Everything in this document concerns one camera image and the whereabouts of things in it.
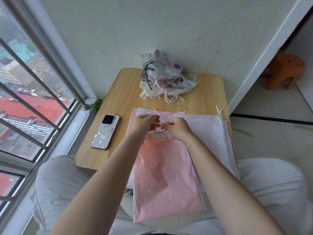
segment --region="table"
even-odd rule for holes
[[[75,156],[77,166],[98,170],[105,163],[125,137],[133,108],[142,107],[150,110],[156,108],[158,111],[186,111],[189,114],[218,115],[217,105],[220,109],[224,107],[222,111],[223,119],[229,121],[223,80],[220,76],[183,73],[185,76],[196,77],[198,85],[188,94],[181,95],[186,101],[185,103],[178,98],[175,103],[168,104],[164,100],[164,95],[161,95],[161,100],[158,98],[151,99],[150,97],[144,100],[139,97],[142,93],[142,89],[139,87],[142,71],[143,69],[138,68],[124,68],[119,72],[77,151]],[[110,147],[107,150],[94,149],[90,147],[90,143],[105,114],[119,115],[121,119],[115,129]],[[230,122],[227,124],[233,142]]]

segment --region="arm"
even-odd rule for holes
[[[265,207],[221,164],[183,118],[172,119],[162,124],[162,128],[187,147],[227,235],[285,234]]]
[[[152,122],[159,123],[159,116],[134,119],[129,135],[74,197],[49,235],[109,233],[144,136],[155,126],[160,127]]]

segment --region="pink bag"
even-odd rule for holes
[[[187,148],[147,134],[134,165],[134,222],[199,211],[205,205]]]

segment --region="forearm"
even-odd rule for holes
[[[50,234],[108,234],[140,146],[135,136],[125,137],[71,201]]]
[[[184,144],[227,235],[285,234],[265,207],[197,136],[190,136]]]

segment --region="person's left arm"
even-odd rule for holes
[[[130,133],[74,197],[49,235],[109,233],[144,136],[160,127],[159,122],[158,115],[134,118]]]

